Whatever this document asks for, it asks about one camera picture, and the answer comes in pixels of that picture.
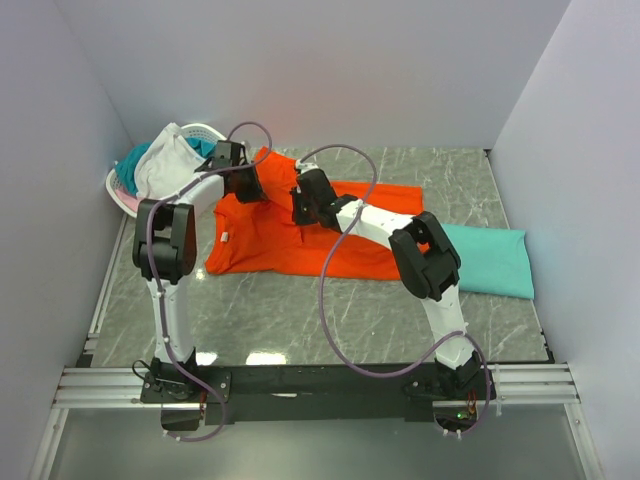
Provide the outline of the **orange t shirt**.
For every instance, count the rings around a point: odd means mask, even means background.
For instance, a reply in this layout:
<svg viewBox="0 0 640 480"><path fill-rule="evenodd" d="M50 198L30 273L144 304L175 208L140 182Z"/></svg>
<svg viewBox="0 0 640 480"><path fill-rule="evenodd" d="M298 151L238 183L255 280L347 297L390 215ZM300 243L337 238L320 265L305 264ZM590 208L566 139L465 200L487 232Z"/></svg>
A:
<svg viewBox="0 0 640 480"><path fill-rule="evenodd" d="M243 204L227 195L214 209L215 243L205 261L211 275L273 271L318 276L338 239L318 224L293 222L290 191L296 185L295 161L272 152L258 168L265 201ZM400 278L392 252L350 236L331 259L329 277L393 281Z"/></svg>

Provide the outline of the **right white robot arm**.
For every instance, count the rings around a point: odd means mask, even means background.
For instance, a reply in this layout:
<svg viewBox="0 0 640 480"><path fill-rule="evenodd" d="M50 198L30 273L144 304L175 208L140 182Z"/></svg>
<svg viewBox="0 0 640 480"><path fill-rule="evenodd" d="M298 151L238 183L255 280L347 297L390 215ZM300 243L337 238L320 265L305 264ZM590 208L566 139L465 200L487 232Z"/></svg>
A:
<svg viewBox="0 0 640 480"><path fill-rule="evenodd" d="M418 368L430 355L440 390L452 399L469 392L478 375L491 398L491 375L478 343L467 333L459 296L461 258L434 214L391 212L368 202L375 182L362 198L338 195L324 170L303 159L295 163L296 186L292 190L294 212L307 224L318 224L339 234L321 267L318 308L325 337L338 358L353 371L370 378L397 378ZM355 236L392 253L401 283L420 300L435 344L423 356L397 371L376 373L351 362L332 337L325 317L324 287L333 256L347 237Z"/></svg>

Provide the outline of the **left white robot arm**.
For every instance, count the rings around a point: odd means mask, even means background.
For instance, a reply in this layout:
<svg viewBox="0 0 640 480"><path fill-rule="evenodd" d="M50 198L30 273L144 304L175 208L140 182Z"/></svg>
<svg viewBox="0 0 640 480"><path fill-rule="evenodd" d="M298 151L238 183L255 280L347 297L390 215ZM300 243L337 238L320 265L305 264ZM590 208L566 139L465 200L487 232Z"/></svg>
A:
<svg viewBox="0 0 640 480"><path fill-rule="evenodd" d="M221 140L175 192L139 204L132 260L151 296L156 342L144 379L144 402L209 397L198 376L187 287L197 260L197 217L227 195L249 203L265 198L245 145Z"/></svg>

